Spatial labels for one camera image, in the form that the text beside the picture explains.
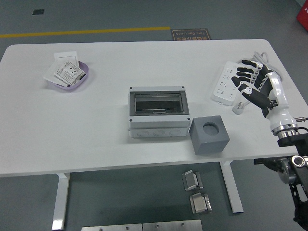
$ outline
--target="power strip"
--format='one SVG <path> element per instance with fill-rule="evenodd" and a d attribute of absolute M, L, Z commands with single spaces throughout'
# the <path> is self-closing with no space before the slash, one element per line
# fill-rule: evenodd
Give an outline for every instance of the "power strip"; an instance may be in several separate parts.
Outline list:
<path fill-rule="evenodd" d="M 243 67 L 243 65 L 234 63 L 234 62 L 226 62 L 225 67 L 219 77 L 217 85 L 212 94 L 212 99 L 219 104 L 224 104 L 226 106 L 231 106 L 235 101 L 237 95 L 237 88 L 232 82 L 232 77 L 237 76 L 238 72 L 236 69 L 238 67 Z"/>

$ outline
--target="table leg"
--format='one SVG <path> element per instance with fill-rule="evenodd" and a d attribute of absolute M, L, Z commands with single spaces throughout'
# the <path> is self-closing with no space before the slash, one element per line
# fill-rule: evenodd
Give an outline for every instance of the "table leg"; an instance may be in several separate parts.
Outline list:
<path fill-rule="evenodd" d="M 63 230 L 70 173 L 58 173 L 59 183 L 51 230 Z"/>
<path fill-rule="evenodd" d="M 241 202 L 239 193 L 237 191 L 232 169 L 230 166 L 231 162 L 232 161 L 220 161 L 220 167 L 221 167 L 222 175 L 224 177 L 226 188 L 228 191 L 228 196 L 229 196 L 229 200 L 231 203 L 232 212 L 242 213 L 244 211 L 243 211 L 242 202 Z"/>

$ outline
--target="yellow floor line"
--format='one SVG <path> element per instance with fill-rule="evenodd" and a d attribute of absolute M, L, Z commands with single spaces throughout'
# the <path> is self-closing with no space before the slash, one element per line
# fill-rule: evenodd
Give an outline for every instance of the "yellow floor line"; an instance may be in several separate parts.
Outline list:
<path fill-rule="evenodd" d="M 160 27 L 140 27 L 140 28 L 123 28 L 123 29 L 104 29 L 104 30 L 75 30 L 75 31 L 24 33 L 24 34 L 6 34 L 6 35 L 0 35 L 0 38 L 18 38 L 18 37 L 51 36 L 51 35 L 78 35 L 78 34 L 97 34 L 97 33 L 114 33 L 114 32 L 153 31 L 153 30 L 170 30 L 170 27 L 160 26 Z"/>

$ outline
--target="purple bowl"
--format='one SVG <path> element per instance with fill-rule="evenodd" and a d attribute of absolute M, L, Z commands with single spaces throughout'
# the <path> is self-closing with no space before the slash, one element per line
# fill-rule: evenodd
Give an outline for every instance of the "purple bowl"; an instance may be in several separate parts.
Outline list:
<path fill-rule="evenodd" d="M 64 86 L 61 86 L 61 85 L 56 84 L 56 83 L 52 83 L 52 84 L 56 85 L 59 88 L 65 89 L 65 90 L 71 90 L 71 89 L 78 87 L 83 81 L 85 81 L 85 79 L 88 77 L 88 73 L 89 73 L 89 67 L 81 61 L 78 61 L 78 62 L 79 62 L 79 68 L 81 70 L 83 70 L 84 72 L 86 72 L 86 75 L 78 83 L 76 83 L 73 86 L 69 86 L 69 87 L 64 87 Z"/>

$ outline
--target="gray cube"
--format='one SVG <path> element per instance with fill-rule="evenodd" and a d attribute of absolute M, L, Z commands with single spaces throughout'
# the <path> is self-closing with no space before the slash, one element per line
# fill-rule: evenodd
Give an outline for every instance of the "gray cube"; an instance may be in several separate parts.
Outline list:
<path fill-rule="evenodd" d="M 230 140 L 219 115 L 194 118 L 189 134 L 196 155 L 220 153 Z"/>

